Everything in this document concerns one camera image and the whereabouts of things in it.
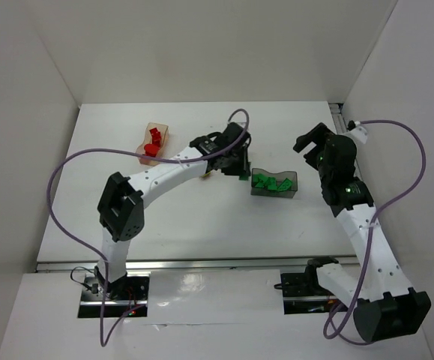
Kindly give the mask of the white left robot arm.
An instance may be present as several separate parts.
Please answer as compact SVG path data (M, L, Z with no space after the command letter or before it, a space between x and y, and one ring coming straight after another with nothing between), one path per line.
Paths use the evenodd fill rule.
M97 210L103 229L102 254L95 266L96 277L108 293L123 287L130 240L142 232L144 211L158 197L188 180L219 170L242 176L248 170L247 148L251 135L231 122L223 132L199 136L169 163L123 176L116 172L106 183Z

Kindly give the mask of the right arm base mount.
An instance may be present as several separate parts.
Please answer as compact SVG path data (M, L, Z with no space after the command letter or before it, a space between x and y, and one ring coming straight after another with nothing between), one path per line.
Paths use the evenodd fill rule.
M339 304L337 297L317 281L317 268L328 264L336 265L338 261L330 256L317 257L310 259L303 271L280 274L274 289L281 292L285 315L328 313Z

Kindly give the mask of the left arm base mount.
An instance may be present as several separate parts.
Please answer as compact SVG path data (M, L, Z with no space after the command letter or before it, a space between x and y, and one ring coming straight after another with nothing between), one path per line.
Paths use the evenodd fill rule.
M149 274L129 274L123 284L112 292L104 292L94 271L84 266L72 269L70 279L81 289L77 313L80 319L99 318L103 299L105 299L104 318L119 318L122 314L127 314L129 318L148 315Z

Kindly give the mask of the red curved lego brick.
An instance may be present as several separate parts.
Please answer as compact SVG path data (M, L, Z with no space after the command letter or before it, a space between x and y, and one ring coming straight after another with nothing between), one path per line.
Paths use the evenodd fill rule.
M159 131L157 127L153 127L149 130L151 135L151 143L161 147L163 142L163 134Z

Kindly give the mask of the large red round lego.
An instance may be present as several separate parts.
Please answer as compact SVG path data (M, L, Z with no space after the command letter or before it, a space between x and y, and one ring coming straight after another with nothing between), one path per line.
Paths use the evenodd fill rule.
M148 156L151 158L155 158L160 151L160 147L158 145L153 144L153 143L145 144L143 149L145 151L145 156Z

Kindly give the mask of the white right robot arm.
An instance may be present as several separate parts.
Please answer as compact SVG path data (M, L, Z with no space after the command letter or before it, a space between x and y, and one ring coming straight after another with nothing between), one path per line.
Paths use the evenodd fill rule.
M314 147L304 159L319 173L322 197L345 230L361 273L349 275L330 256L308 262L312 282L337 297L323 328L327 339L341 337L349 320L355 324L364 346L377 341L413 335L431 308L430 297L416 291L403 273L379 222L383 210L412 192L423 178L407 190L376 207L366 184L355 174L355 140L339 135L319 123L299 136L293 147L297 153L309 144Z

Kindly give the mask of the orange translucent plastic container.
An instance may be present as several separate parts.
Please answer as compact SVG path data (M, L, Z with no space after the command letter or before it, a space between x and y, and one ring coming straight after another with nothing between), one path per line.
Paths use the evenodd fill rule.
M169 126L149 122L144 133L142 143L137 147L136 153L148 158L139 158L142 165L155 166L155 158L163 158L166 145L169 140Z

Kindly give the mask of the dark grey translucent container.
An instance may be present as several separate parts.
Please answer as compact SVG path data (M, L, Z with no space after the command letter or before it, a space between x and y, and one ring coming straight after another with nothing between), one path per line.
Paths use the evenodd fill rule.
M292 199L297 191L298 174L295 171L273 173L260 168L252 169L252 196Z

